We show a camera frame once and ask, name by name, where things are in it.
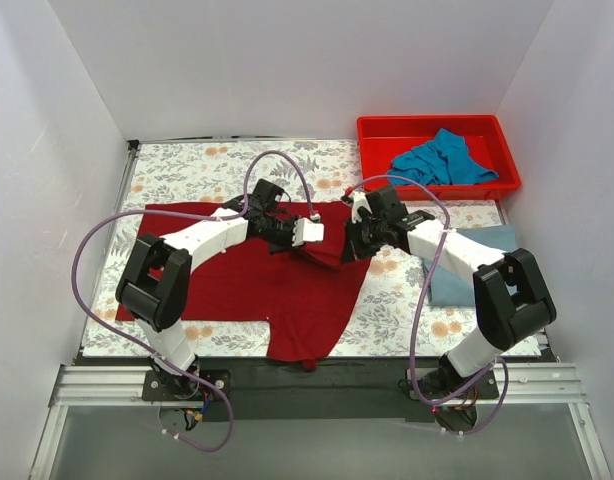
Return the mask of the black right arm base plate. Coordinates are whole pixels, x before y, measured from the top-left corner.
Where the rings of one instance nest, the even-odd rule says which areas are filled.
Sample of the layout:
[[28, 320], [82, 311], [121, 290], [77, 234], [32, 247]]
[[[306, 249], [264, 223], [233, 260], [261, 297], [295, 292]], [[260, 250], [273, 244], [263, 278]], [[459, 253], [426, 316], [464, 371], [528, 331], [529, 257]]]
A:
[[[466, 383], [466, 381], [456, 383], [451, 379], [447, 380], [442, 373], [438, 372], [437, 367], [417, 368], [416, 375], [413, 375], [412, 370], [408, 368], [405, 373], [405, 380], [402, 387], [412, 399], [418, 398], [413, 388], [413, 379], [416, 379], [416, 383], [422, 395], [429, 400], [442, 399], [456, 392]], [[471, 385], [469, 389], [465, 389], [460, 395], [453, 397], [453, 400], [462, 401], [467, 398], [496, 400], [499, 398], [500, 392], [501, 390], [497, 386], [493, 372], [488, 371], [476, 383]]]

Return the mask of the red t shirt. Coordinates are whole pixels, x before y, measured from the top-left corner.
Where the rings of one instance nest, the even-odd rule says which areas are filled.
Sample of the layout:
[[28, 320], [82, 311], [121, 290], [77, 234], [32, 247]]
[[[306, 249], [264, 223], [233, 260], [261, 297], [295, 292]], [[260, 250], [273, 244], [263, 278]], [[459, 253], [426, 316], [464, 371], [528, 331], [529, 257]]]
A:
[[315, 208], [325, 225], [323, 242], [273, 254], [266, 242], [252, 239], [214, 256], [191, 274], [183, 319], [265, 320], [269, 358], [312, 368], [328, 356], [352, 316], [370, 262], [340, 260], [347, 206]]

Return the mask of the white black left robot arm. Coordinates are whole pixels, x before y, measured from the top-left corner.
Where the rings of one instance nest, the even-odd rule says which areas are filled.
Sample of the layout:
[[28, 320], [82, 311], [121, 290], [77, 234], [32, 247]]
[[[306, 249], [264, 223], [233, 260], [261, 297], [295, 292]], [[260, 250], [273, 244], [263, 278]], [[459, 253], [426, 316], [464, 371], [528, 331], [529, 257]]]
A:
[[204, 262], [249, 239], [281, 250], [323, 239], [323, 225], [306, 217], [280, 219], [262, 207], [218, 207], [179, 231], [139, 236], [116, 289], [116, 300], [138, 322], [157, 371], [181, 379], [197, 359], [182, 326], [191, 274]]

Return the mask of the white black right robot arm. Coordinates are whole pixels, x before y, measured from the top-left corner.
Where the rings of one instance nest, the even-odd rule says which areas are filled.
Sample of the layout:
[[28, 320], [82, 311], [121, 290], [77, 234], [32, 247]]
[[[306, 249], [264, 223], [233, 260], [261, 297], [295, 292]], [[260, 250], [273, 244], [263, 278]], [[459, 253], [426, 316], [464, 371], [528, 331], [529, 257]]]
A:
[[557, 312], [531, 252], [488, 247], [418, 210], [395, 221], [367, 210], [345, 223], [341, 261], [374, 256], [385, 245], [425, 258], [473, 290], [477, 326], [443, 354], [438, 377], [457, 388], [501, 353], [556, 320]]

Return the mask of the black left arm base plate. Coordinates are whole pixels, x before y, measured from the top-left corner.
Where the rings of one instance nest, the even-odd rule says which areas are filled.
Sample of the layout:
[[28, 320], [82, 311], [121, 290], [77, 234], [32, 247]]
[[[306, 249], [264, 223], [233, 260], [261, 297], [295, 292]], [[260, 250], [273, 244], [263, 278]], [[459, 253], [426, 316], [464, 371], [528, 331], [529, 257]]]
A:
[[[202, 370], [200, 377], [219, 387], [228, 395], [231, 387], [231, 372], [229, 370]], [[220, 401], [220, 397], [210, 387], [190, 380], [186, 376], [173, 375], [165, 371], [149, 370], [144, 378], [141, 399], [144, 401], [191, 401], [200, 402], [206, 399]]]

